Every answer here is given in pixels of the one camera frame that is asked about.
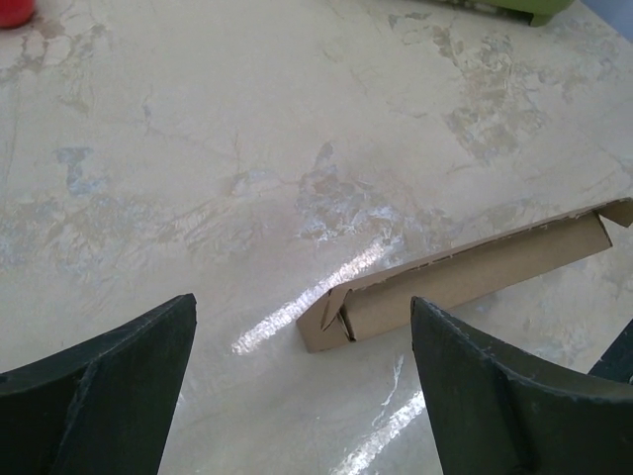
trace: red object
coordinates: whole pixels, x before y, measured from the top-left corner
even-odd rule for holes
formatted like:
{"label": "red object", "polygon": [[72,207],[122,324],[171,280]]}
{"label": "red object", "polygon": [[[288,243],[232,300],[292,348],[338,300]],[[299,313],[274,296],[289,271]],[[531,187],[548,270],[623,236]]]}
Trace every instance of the red object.
{"label": "red object", "polygon": [[35,0],[0,0],[0,28],[15,28],[29,21]]}

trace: stained surface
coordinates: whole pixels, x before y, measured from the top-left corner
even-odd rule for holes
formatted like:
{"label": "stained surface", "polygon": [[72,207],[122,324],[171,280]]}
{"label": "stained surface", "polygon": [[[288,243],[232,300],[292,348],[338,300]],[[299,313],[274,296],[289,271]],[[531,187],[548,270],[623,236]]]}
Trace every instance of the stained surface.
{"label": "stained surface", "polygon": [[[633,47],[432,2],[40,2],[0,32],[0,370],[194,292],[161,473],[441,473],[408,329],[319,355],[331,285],[631,195]],[[454,313],[588,371],[633,236]]]}

